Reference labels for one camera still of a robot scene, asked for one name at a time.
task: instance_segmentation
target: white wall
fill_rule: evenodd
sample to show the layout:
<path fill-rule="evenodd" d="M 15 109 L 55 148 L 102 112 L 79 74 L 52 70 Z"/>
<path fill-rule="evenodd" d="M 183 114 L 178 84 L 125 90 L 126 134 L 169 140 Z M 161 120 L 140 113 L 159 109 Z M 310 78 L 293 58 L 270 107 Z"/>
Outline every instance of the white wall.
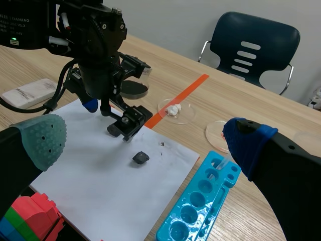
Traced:
<path fill-rule="evenodd" d="M 292 60 L 294 74 L 285 97 L 306 104 L 321 86 L 321 1 L 319 0 L 105 0 L 123 10 L 128 32 L 151 43 L 197 60 L 203 43 L 210 40 L 218 18 L 236 11 L 296 27 L 301 43 Z M 218 66 L 208 51 L 203 63 Z M 274 92 L 285 86 L 289 69 L 268 71 L 262 84 Z"/>

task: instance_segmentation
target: white power bank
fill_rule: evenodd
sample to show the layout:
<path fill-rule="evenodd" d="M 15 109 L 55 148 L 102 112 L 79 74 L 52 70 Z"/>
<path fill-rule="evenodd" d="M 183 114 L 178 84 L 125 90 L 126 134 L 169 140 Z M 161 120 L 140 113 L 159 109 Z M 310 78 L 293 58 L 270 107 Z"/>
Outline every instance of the white power bank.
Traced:
<path fill-rule="evenodd" d="M 26 109 L 51 98 L 56 91 L 57 83 L 41 79 L 30 84 L 3 93 L 2 98 L 9 104 Z"/>

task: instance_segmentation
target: chair metal leg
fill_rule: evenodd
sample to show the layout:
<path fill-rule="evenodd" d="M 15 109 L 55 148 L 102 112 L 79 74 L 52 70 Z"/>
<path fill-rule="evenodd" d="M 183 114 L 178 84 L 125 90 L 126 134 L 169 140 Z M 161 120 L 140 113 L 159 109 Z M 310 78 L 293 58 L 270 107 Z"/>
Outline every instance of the chair metal leg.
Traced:
<path fill-rule="evenodd" d="M 205 50 L 206 45 L 207 45 L 207 44 L 210 44 L 210 43 L 211 43 L 211 41 L 206 41 L 206 42 L 205 42 L 205 44 L 204 44 L 204 46 L 203 46 L 203 49 L 202 49 L 202 51 L 201 51 L 201 55 L 199 56 L 198 62 L 201 61 L 201 58 L 202 58 L 202 55 L 203 55 L 203 52 L 204 52 L 204 50 Z"/>
<path fill-rule="evenodd" d="M 289 74 L 289 78 L 287 79 L 286 86 L 285 86 L 284 90 L 281 92 L 280 95 L 282 95 L 282 94 L 287 90 L 287 88 L 289 87 L 290 82 L 291 82 L 291 78 L 292 78 L 292 73 L 293 73 L 294 67 L 293 67 L 291 64 L 289 64 L 289 66 L 291 67 L 291 71 L 290 71 L 290 74 Z"/>

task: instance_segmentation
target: orange tape line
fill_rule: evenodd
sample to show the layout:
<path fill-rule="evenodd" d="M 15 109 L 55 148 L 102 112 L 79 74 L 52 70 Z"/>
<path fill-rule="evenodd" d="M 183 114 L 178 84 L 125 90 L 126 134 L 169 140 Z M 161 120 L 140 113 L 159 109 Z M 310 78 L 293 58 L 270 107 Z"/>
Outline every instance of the orange tape line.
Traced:
<path fill-rule="evenodd" d="M 196 90 L 197 87 L 199 87 L 205 80 L 207 80 L 208 77 L 209 75 L 207 74 L 203 74 L 201 77 L 199 77 L 194 83 L 183 90 L 178 96 L 176 96 L 171 102 L 169 102 L 159 111 L 162 115 L 160 115 L 160 113 L 155 114 L 145 123 L 145 126 L 150 129 L 156 126 L 163 119 L 162 116 L 166 115 L 165 109 L 168 106 L 181 103 L 187 96 L 189 96 L 194 90 Z"/>

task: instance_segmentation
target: green toy block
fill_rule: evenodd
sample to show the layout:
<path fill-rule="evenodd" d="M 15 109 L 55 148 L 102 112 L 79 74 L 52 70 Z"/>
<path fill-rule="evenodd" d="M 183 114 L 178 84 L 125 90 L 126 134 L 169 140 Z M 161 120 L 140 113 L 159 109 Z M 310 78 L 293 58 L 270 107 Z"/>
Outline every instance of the green toy block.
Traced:
<path fill-rule="evenodd" d="M 40 241 L 24 219 L 12 207 L 6 212 L 5 217 L 26 241 Z"/>

